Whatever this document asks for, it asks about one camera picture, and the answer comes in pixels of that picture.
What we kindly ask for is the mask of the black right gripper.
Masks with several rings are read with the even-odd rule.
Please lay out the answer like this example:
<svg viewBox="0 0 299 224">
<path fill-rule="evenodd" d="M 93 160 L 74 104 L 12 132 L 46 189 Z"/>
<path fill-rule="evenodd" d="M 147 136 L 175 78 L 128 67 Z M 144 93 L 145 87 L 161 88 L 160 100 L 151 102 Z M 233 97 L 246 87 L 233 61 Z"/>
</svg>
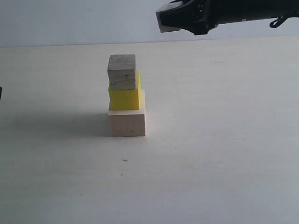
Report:
<svg viewBox="0 0 299 224">
<path fill-rule="evenodd" d="M 224 24 L 223 0 L 174 0 L 156 11 L 157 22 L 164 26 L 186 30 L 194 35 L 206 35 Z"/>
</svg>

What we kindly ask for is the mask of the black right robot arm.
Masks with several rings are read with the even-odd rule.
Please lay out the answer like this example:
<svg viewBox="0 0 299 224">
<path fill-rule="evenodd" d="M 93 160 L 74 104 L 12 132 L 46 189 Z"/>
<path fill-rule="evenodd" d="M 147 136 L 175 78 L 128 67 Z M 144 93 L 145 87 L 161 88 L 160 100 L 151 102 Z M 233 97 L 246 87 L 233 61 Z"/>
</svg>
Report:
<svg viewBox="0 0 299 224">
<path fill-rule="evenodd" d="M 273 19 L 277 28 L 299 15 L 297 0 L 174 0 L 156 11 L 162 33 L 181 29 L 206 35 L 220 24 Z"/>
</svg>

